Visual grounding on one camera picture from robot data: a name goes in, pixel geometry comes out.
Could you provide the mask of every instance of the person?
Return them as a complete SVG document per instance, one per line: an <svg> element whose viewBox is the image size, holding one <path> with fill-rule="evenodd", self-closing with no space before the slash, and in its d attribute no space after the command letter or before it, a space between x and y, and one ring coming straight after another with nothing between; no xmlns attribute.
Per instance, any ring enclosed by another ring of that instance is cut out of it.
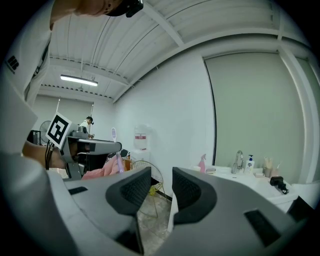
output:
<svg viewBox="0 0 320 256"><path fill-rule="evenodd" d="M0 153L22 152L25 157L35 159L45 167L46 147L34 145L26 138L37 120L31 107L49 68L49 43L54 24L72 13L92 17L119 16L125 12L119 13L117 8L126 1L49 0L31 17L0 67L0 118L7 120L0 135ZM72 145L70 152L75 155L77 145ZM65 168L58 148L52 153L50 167Z"/></svg>
<svg viewBox="0 0 320 256"><path fill-rule="evenodd" d="M93 120L93 118L91 117L91 116L88 116L85 120L83 120L83 122L82 123L80 123L80 125L79 126L84 126L85 128L86 128L86 131L87 131L87 133L88 133L88 137L90 138L90 139L93 139L94 138L94 135L92 135L92 134L89 134L89 127L90 127L90 125L93 125L94 124L94 120Z"/></svg>

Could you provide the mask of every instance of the soap dispenser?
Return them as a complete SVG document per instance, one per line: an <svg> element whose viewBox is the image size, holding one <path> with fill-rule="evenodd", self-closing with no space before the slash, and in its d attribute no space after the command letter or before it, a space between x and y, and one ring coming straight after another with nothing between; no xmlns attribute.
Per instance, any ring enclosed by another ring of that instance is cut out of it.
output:
<svg viewBox="0 0 320 256"><path fill-rule="evenodd" d="M250 154L249 156L250 156L250 159L245 162L245 169L244 169L245 174L252 174L254 172L255 161L253 161L252 159L254 155Z"/></svg>

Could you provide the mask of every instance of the tiled floor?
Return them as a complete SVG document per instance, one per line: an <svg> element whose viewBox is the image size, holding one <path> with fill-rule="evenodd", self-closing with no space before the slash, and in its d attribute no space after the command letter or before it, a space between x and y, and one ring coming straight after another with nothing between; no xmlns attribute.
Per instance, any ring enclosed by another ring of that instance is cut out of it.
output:
<svg viewBox="0 0 320 256"><path fill-rule="evenodd" d="M154 196L148 195L144 200L137 216L145 256L153 255L169 236L167 227L170 210L171 201L166 201L157 193Z"/></svg>

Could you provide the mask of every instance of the faucet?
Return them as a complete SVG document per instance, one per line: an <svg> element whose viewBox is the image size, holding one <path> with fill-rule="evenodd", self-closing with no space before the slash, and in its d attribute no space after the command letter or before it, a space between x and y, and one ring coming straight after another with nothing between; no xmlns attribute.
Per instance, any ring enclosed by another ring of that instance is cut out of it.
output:
<svg viewBox="0 0 320 256"><path fill-rule="evenodd" d="M240 154L240 159L241 159L241 165L238 165L239 154ZM243 164L244 164L244 154L241 150L238 150L238 152L236 153L236 156L235 156L234 164L231 169L231 173L235 174L237 172L237 169L241 170L243 167Z"/></svg>

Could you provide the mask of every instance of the pink spray bottle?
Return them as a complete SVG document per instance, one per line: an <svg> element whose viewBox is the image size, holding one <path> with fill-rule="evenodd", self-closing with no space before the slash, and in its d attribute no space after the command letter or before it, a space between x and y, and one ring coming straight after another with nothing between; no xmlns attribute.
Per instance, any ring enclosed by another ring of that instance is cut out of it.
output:
<svg viewBox="0 0 320 256"><path fill-rule="evenodd" d="M206 154L201 156L201 161L198 164L198 166L200 167L200 172L201 173L205 173L206 172L205 159L206 159Z"/></svg>

